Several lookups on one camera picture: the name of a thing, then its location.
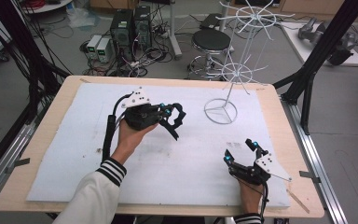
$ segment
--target gray floor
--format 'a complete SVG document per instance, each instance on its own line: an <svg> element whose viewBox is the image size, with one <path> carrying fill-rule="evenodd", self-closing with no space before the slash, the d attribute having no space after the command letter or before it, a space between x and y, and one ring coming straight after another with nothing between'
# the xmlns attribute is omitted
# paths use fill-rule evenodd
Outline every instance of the gray floor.
<svg viewBox="0 0 358 224"><path fill-rule="evenodd" d="M197 7L188 7L190 4L197 4ZM177 15L197 14L200 20L202 14L219 11L218 1L211 3L203 0L194 3L191 0L183 0L177 3ZM58 10L41 15L41 20L53 22L63 17L65 17L64 11ZM192 20L190 17L182 16L177 19L177 23L185 24ZM92 34L106 32L110 20L98 19L95 27L75 28L73 31L67 27L67 23L66 19L54 24L55 34L48 34L47 41L74 74L82 74L88 67L84 54L78 50L79 46L90 39ZM194 32L197 26L196 22L188 22L181 32ZM274 83L293 74L302 64L283 32L277 28L272 32L274 41L268 43L259 65L268 64L268 68L255 75L256 80L265 83ZM179 35L177 38L183 51L183 58L179 61L157 63L147 67L146 78L182 79L187 76L186 66L199 53L190 47L189 36ZM255 42L254 46L262 46L264 40L265 36L260 33L258 42ZM36 43L40 45L40 40L36 39ZM234 48L237 51L234 52L234 57L239 57L239 49L243 48L244 43L244 40L236 38ZM27 88L25 78L12 61L0 62L0 140L27 104ZM286 90L287 87L280 88L278 93ZM347 220L349 223L358 223L358 67L323 66L320 69L314 80L310 132ZM158 218L151 220L154 221L148 223L159 221ZM37 213L0 212L0 223L51 223L51 219ZM266 223L272 223L272 219L267 219ZM318 219L292 218L291 223L331 223L331 221L329 216L325 215Z"/></svg>

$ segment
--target stool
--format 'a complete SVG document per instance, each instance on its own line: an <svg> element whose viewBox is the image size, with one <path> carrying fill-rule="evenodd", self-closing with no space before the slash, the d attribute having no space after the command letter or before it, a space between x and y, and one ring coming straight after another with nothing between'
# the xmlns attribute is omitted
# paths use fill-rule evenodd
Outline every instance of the stool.
<svg viewBox="0 0 358 224"><path fill-rule="evenodd" d="M193 48L205 53L205 56L198 56L187 67L188 76L197 74L201 77L211 79L220 75L216 71L222 70L222 61L213 57L213 54L228 52L230 37L215 29L197 31L191 39Z"/></svg>

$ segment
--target table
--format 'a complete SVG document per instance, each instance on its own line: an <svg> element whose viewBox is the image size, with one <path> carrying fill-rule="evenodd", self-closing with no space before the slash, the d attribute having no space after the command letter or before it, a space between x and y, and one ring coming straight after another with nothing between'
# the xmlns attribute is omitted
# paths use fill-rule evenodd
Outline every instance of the table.
<svg viewBox="0 0 358 224"><path fill-rule="evenodd" d="M30 158L31 162L15 168L0 193L0 211L16 212L61 212L66 203L38 203L27 202L28 191L31 188L40 162L50 142L64 117L66 110L72 103L78 87L85 82L113 83L153 86L184 86L195 88L223 88L227 83L213 81L128 78L128 77L68 77L55 100L44 116L33 139L24 151L22 158ZM248 90L257 92L259 103L268 126L271 142L276 155L294 179L286 183L287 192L291 201L288 208L268 208L266 217L322 217L324 210L319 196L311 179L299 175L299 171L308 171L298 148L295 136L289 121L284 114L277 92L271 85L246 84ZM213 216L231 217L241 213L239 207L230 206L188 206L188 205L147 205L147 204L120 204L118 214L136 215L175 215L175 216Z"/></svg>

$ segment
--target striped cuff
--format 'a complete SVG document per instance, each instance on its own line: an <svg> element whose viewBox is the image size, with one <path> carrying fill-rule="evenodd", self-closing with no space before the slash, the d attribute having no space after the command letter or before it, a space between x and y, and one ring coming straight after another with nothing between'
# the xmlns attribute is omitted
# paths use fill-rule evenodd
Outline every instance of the striped cuff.
<svg viewBox="0 0 358 224"><path fill-rule="evenodd" d="M234 217L234 221L237 224L261 224L260 215L257 213L249 213Z"/></svg>
<svg viewBox="0 0 358 224"><path fill-rule="evenodd" d="M105 175L110 181L120 187L127 170L123 165L118 163L118 161L109 158L101 164L101 167L96 170L96 172Z"/></svg>

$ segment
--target black post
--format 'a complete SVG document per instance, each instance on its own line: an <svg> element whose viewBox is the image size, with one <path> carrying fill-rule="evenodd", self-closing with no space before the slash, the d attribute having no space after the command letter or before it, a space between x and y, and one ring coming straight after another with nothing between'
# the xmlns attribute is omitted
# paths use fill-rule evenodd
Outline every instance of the black post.
<svg viewBox="0 0 358 224"><path fill-rule="evenodd" d="M305 91L301 112L301 127L306 134L310 134L308 130L310 97L312 95L312 85L315 75L324 64L324 61L334 51L338 41L345 35L357 17L358 0L344 1L336 16L316 44L309 58L304 62L304 65L290 77L284 78L273 84L275 89L278 89L293 82L289 87L289 90L282 95L282 99L292 105L297 103L298 97Z"/></svg>

